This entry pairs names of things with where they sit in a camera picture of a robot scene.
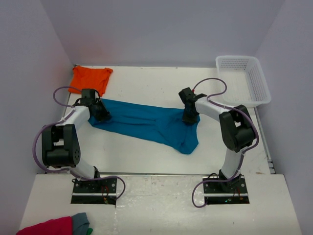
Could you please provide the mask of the grey t shirt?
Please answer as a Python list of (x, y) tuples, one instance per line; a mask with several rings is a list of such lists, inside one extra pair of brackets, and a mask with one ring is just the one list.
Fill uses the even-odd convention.
[(89, 229), (89, 220), (85, 212), (77, 213), (72, 217), (74, 235), (86, 235)]

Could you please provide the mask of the orange folded t shirt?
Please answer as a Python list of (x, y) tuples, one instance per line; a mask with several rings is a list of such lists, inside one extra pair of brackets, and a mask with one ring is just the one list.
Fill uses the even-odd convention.
[(75, 66), (73, 69), (73, 79), (70, 83), (72, 88), (68, 88), (70, 93), (80, 94), (82, 89), (95, 89), (100, 97), (105, 93), (107, 84), (113, 70), (110, 68), (91, 69), (82, 66)]

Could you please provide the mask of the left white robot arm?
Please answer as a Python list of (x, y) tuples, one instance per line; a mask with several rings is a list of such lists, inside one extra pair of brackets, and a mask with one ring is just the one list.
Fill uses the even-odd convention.
[(77, 131), (90, 118), (102, 123), (110, 120), (111, 114), (95, 89), (82, 89), (81, 97), (68, 107), (69, 114), (41, 132), (42, 162), (47, 170), (52, 167), (55, 173), (67, 171), (85, 180), (85, 188), (97, 192), (102, 186), (100, 173), (81, 157)]

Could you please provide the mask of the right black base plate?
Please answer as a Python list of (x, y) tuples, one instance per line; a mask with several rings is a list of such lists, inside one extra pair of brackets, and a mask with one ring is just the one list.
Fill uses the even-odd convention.
[(207, 205), (249, 204), (245, 177), (240, 175), (228, 183), (204, 183), (204, 201)]

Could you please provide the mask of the red t shirt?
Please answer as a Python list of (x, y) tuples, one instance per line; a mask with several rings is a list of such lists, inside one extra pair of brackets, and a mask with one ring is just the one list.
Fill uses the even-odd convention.
[(19, 230), (17, 235), (72, 235), (73, 223), (70, 216), (39, 223)]

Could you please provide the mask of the green t shirt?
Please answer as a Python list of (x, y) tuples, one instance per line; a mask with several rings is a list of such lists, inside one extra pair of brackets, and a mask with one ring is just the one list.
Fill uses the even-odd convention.
[(88, 230), (87, 230), (87, 235), (91, 235), (92, 232), (93, 232), (93, 229), (92, 229), (92, 228), (88, 228)]

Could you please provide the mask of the blue t shirt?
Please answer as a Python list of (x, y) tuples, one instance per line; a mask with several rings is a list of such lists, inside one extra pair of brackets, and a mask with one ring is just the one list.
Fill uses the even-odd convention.
[(149, 106), (102, 99), (111, 119), (99, 122), (90, 117), (91, 126), (142, 140), (170, 146), (182, 154), (191, 154), (198, 146), (196, 123), (182, 121), (183, 109)]

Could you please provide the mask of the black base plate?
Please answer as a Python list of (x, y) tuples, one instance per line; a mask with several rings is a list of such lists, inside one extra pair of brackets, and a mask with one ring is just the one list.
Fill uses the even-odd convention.
[(79, 181), (72, 179), (71, 204), (116, 205), (117, 179)]
[(228, 183), (204, 183), (204, 201), (207, 205), (249, 204), (245, 177), (240, 175)]

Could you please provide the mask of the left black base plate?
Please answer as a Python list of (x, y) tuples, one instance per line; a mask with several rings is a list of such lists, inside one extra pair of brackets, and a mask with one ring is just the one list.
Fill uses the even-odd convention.
[(79, 181), (72, 179), (71, 204), (116, 205), (117, 179)]

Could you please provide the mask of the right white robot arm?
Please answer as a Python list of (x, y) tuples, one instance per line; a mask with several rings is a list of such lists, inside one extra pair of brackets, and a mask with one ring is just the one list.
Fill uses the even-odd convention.
[(230, 192), (240, 176), (244, 154), (254, 147), (253, 141), (259, 139), (247, 108), (222, 105), (204, 94), (194, 94), (190, 88), (181, 90), (179, 97), (184, 104), (182, 121), (185, 124), (195, 124), (200, 114), (219, 122), (227, 150), (218, 179), (212, 182), (218, 183), (221, 191)]

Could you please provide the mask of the white plastic basket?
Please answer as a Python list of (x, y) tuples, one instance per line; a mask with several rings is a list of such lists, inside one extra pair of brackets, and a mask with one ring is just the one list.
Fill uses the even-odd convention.
[(252, 56), (216, 57), (218, 78), (227, 84), (224, 103), (255, 108), (271, 102), (271, 95), (259, 60)]

